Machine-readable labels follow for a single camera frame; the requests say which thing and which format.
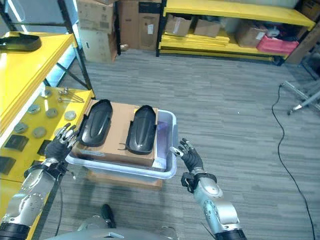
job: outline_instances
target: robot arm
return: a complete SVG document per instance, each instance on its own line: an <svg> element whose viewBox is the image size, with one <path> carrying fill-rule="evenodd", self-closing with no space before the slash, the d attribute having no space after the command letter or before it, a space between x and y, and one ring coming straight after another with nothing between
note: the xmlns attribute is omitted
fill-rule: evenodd
<svg viewBox="0 0 320 240"><path fill-rule="evenodd" d="M182 186L193 194L195 201L202 207L206 221L217 240L246 240L239 223L235 207L224 199L217 178L206 173L203 161L195 148L185 138L177 148L170 151L180 157L189 172L182 175Z"/></svg>
<svg viewBox="0 0 320 240"><path fill-rule="evenodd" d="M8 204L6 214L1 220L0 240L24 240L30 227L44 207L47 195L56 180L67 171L65 158L76 141L78 131L75 125L66 124L45 149L45 161L30 167L20 191Z"/></svg>

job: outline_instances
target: cardboard box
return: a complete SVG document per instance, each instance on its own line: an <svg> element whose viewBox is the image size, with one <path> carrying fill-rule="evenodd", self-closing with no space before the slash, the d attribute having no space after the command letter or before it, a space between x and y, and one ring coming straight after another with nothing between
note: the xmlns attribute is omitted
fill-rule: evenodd
<svg viewBox="0 0 320 240"><path fill-rule="evenodd" d="M97 100L92 100L86 111L88 114L91 106ZM111 102L113 113L111 125L106 136L104 144L98 147L88 147L77 143L72 152L79 158L95 158L97 160L105 160L108 162L128 163L140 166L151 167L155 160L155 146L157 135L154 138L152 152L147 155L137 155L128 150L124 150L130 121L135 117L135 111L140 108L137 105ZM156 123L158 122L158 109L153 108L156 114Z"/></svg>
<svg viewBox="0 0 320 240"><path fill-rule="evenodd" d="M77 0L79 27L82 30L111 34L114 25L114 6L95 0Z"/></svg>
<svg viewBox="0 0 320 240"><path fill-rule="evenodd" d="M300 64L304 56L315 46L320 40L320 22L315 25L312 31L298 45L298 47L286 59L286 63Z"/></svg>
<svg viewBox="0 0 320 240"><path fill-rule="evenodd" d="M139 2L139 49L155 50L157 46L161 1Z"/></svg>
<svg viewBox="0 0 320 240"><path fill-rule="evenodd" d="M79 29L85 59L95 63L111 64L117 56L116 35L104 31Z"/></svg>
<svg viewBox="0 0 320 240"><path fill-rule="evenodd" d="M119 22L121 44L130 49L139 48L139 3L137 0L120 0Z"/></svg>
<svg viewBox="0 0 320 240"><path fill-rule="evenodd" d="M240 47L255 48L267 32L267 28L253 20L242 20L235 39Z"/></svg>
<svg viewBox="0 0 320 240"><path fill-rule="evenodd" d="M139 175L125 175L121 172L96 173L88 171L86 178L96 183L106 183L128 188L143 188L151 190L160 190L163 180L149 177L148 179Z"/></svg>
<svg viewBox="0 0 320 240"><path fill-rule="evenodd" d="M165 31L170 34L184 37L187 35L192 19L184 19L183 17L176 17L168 14Z"/></svg>
<svg viewBox="0 0 320 240"><path fill-rule="evenodd" d="M219 30L220 23L218 21L207 21L198 19L193 34L214 38L218 35Z"/></svg>
<svg viewBox="0 0 320 240"><path fill-rule="evenodd" d="M320 2L316 0L303 1L301 12L312 21L316 21L320 17Z"/></svg>

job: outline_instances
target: yellow shelf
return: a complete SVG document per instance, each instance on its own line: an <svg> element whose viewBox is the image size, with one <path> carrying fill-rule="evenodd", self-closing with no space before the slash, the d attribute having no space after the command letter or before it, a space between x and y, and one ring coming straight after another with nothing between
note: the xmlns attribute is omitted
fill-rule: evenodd
<svg viewBox="0 0 320 240"><path fill-rule="evenodd" d="M28 125L27 131L21 134L29 139L27 144L24 146L23 151L5 148L4 146L6 145L6 142L1 147L1 156L14 158L15 163L8 175L0 173L0 179L22 183L25 179L24 172L31 166L33 161L43 161L45 159L44 156L40 156L39 154L37 154L43 141L52 140L55 136L55 130L63 127L67 123L71 123L72 125L75 124L79 127L83 119L85 110L91 100L91 97L94 96L91 90L70 89L70 92L81 97L84 102L58 102L57 99L61 97L58 94L58 91L62 90L63 88L46 87L46 89L50 89L52 95L48 98L38 96L34 101L34 104L40 106L40 112L34 115L26 113L20 121ZM58 116L54 118L48 118L46 116L46 110L48 110L49 108L56 108ZM67 111L75 111L76 118L72 121L65 120L64 115ZM46 135L42 138L34 138L32 135L32 131L40 126L46 129Z"/></svg>
<svg viewBox="0 0 320 240"><path fill-rule="evenodd" d="M66 49L71 44L77 46L73 34L29 34L40 36L41 47L36 51L0 51L0 136Z"/></svg>
<svg viewBox="0 0 320 240"><path fill-rule="evenodd" d="M163 16L167 13L271 21L308 27L309 31L316 24L302 13L290 8L215 0L168 0Z"/></svg>
<svg viewBox="0 0 320 240"><path fill-rule="evenodd" d="M197 50L186 50L179 48L164 48L160 50L162 54L187 54L187 55L199 55L199 56L212 56L212 57L226 57L226 58L240 58L240 59L252 59L260 61L271 62L273 58L268 55L248 55L241 53L230 53L230 52L216 52L216 51L197 51Z"/></svg>
<svg viewBox="0 0 320 240"><path fill-rule="evenodd" d="M208 44L207 42L204 42L203 44L195 44L192 41L182 41L179 38L172 38L162 35L161 42L159 43L159 49L177 48L184 49L186 51L216 51L265 56L287 56L283 53L259 51L255 47L241 47L237 44L233 35L229 34L228 37L230 39L229 43L226 46L219 46L217 44Z"/></svg>

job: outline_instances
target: black plastic part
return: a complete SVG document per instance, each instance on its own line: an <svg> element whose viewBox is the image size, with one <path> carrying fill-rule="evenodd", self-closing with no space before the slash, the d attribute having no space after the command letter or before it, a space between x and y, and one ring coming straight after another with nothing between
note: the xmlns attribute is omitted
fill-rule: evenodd
<svg viewBox="0 0 320 240"><path fill-rule="evenodd" d="M0 173L8 175L16 160L8 156L0 156Z"/></svg>
<svg viewBox="0 0 320 240"><path fill-rule="evenodd" d="M16 223L1 223L0 240L24 240L28 237L30 227Z"/></svg>
<svg viewBox="0 0 320 240"><path fill-rule="evenodd" d="M152 152L156 136L156 114L149 105L140 107L130 122L126 149L138 155L147 155Z"/></svg>
<svg viewBox="0 0 320 240"><path fill-rule="evenodd" d="M88 116L84 115L79 141L85 146L101 146L108 135L113 108L107 99L95 103Z"/></svg>
<svg viewBox="0 0 320 240"><path fill-rule="evenodd" d="M115 222L115 216L111 209L111 207L108 204L103 204L101 207L101 216L104 220L109 220L108 227L110 229L115 229L116 222Z"/></svg>
<svg viewBox="0 0 320 240"><path fill-rule="evenodd" d="M0 50L32 52L41 47L39 36L18 34L0 38Z"/></svg>
<svg viewBox="0 0 320 240"><path fill-rule="evenodd" d="M247 240L242 229L235 229L231 231L224 231L215 234L216 240Z"/></svg>
<svg viewBox="0 0 320 240"><path fill-rule="evenodd" d="M51 143L51 140L43 140L41 146L39 147L37 154L39 154L40 156L45 156L45 150L46 150L46 147L49 143Z"/></svg>

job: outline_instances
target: red box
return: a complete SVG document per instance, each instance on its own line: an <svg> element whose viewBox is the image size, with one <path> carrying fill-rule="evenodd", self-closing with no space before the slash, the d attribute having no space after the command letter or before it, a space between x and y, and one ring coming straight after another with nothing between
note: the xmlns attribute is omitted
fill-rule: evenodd
<svg viewBox="0 0 320 240"><path fill-rule="evenodd" d="M290 54L299 45L298 41L283 41L266 35L261 39L256 48L261 52Z"/></svg>

